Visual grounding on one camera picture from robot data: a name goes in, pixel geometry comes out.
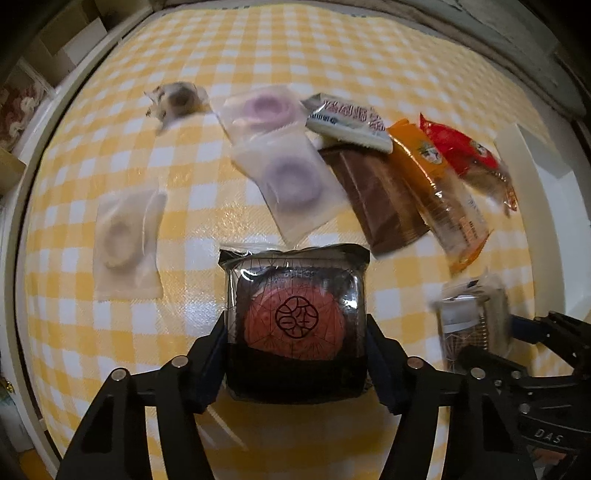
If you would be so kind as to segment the pink ring cookie packet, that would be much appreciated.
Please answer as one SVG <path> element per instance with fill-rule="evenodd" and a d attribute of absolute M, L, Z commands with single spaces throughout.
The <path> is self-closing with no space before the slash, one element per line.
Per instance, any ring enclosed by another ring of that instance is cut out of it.
<path fill-rule="evenodd" d="M 291 127 L 304 126 L 307 110 L 286 85 L 270 85 L 211 100 L 232 145 Z"/>

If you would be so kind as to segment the beige ring cookie packet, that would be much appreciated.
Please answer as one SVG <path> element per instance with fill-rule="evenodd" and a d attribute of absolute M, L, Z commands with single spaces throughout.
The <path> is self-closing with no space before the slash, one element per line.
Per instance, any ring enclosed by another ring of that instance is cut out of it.
<path fill-rule="evenodd" d="M 111 192 L 100 199 L 93 249 L 96 300 L 162 296 L 157 237 L 166 200 L 166 193 L 156 183 Z"/>

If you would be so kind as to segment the white red printed snack packet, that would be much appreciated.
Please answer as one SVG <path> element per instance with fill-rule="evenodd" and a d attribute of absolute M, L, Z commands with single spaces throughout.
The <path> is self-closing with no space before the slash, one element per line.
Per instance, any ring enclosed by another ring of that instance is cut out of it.
<path fill-rule="evenodd" d="M 341 142 L 390 154 L 394 146 L 380 114 L 370 106 L 318 93 L 301 104 L 308 111 L 311 131 Z"/>

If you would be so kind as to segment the purple ring cookie packet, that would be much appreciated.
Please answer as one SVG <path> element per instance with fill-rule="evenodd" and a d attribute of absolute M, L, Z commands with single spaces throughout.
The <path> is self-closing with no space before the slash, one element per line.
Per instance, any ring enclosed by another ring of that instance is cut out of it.
<path fill-rule="evenodd" d="M 287 245 L 297 245 L 349 206 L 344 188 L 301 130 L 253 138 L 233 146 L 231 157 L 256 183 Z"/>

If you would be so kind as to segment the black packaged red mooncake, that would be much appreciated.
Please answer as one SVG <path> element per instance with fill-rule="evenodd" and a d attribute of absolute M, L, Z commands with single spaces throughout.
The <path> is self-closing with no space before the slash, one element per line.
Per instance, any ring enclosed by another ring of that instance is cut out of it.
<path fill-rule="evenodd" d="M 365 274 L 358 244 L 223 249 L 228 370 L 235 398 L 312 405 L 367 389 Z"/>

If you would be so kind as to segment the wooden bedside shelf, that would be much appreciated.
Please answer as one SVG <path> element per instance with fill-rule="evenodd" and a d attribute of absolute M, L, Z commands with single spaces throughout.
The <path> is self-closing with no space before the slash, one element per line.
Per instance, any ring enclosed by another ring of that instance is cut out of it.
<path fill-rule="evenodd" d="M 153 11 L 151 1 L 1 3 L 1 194 L 26 164 L 13 153 L 37 110 L 125 22 Z"/>

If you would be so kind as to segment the small clear candy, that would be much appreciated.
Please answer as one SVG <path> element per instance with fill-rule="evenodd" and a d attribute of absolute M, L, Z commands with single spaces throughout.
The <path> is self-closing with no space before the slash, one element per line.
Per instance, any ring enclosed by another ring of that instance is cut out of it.
<path fill-rule="evenodd" d="M 155 118 L 162 127 L 181 117 L 208 108 L 209 97 L 204 87 L 189 82 L 173 82 L 157 86 L 145 95 L 151 104 L 146 116 Z"/>

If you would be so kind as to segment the orange snack packet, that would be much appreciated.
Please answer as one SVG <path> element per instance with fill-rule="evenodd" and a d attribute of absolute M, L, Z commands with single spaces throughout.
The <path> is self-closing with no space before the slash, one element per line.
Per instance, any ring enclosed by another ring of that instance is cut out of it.
<path fill-rule="evenodd" d="M 387 129 L 394 173 L 410 189 L 417 208 L 443 248 L 449 269 L 458 274 L 484 248 L 490 231 L 473 196 L 419 126 L 407 119 Z"/>

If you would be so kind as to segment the white cardboard tray box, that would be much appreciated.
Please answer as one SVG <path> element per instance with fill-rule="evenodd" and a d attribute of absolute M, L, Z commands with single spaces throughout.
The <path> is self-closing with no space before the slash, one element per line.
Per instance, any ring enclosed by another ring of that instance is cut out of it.
<path fill-rule="evenodd" d="M 546 143 L 513 123 L 495 146 L 508 166 L 526 232 L 535 311 L 590 318 L 590 220 L 575 173 Z"/>

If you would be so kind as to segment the yellow white checkered cloth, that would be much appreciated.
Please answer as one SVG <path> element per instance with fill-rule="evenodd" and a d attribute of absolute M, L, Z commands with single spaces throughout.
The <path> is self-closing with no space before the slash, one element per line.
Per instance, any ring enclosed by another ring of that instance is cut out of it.
<path fill-rule="evenodd" d="M 493 149 L 548 130 L 481 56 L 384 18 L 301 3 L 178 10 L 91 76 L 45 150 L 24 283 L 43 419 L 66 453 L 114 370 L 171 366 L 215 324 L 235 358 L 190 417 L 217 479 L 376 479 L 401 421 L 361 378 L 365 316 L 444 365 L 432 302 L 461 271 L 534 307 L 520 213 L 469 188 L 424 134 Z"/>

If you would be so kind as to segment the patterned picture in shelf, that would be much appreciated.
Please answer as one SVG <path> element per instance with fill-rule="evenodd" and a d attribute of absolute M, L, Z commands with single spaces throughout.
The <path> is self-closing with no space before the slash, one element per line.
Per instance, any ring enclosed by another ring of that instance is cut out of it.
<path fill-rule="evenodd" d="M 32 120 L 49 84 L 28 64 L 17 64 L 1 84 L 1 147 L 11 151 Z"/>

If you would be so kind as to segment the brown snack bar packet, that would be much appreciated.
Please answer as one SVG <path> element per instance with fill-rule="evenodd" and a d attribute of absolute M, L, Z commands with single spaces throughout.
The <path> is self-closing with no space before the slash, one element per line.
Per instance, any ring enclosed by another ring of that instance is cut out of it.
<path fill-rule="evenodd" d="M 345 189 L 374 256 L 403 249 L 430 231 L 386 154 L 353 144 L 324 148 L 320 154 Z"/>

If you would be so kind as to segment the clear packaged brown cake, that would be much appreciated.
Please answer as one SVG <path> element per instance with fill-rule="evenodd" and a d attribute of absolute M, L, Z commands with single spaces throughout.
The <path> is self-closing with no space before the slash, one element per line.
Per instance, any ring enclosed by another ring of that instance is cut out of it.
<path fill-rule="evenodd" d="M 511 352 L 511 314 L 505 286 L 489 271 L 443 286 L 432 306 L 439 323 L 443 359 L 449 371 L 460 373 L 460 352 L 475 346 L 507 357 Z"/>

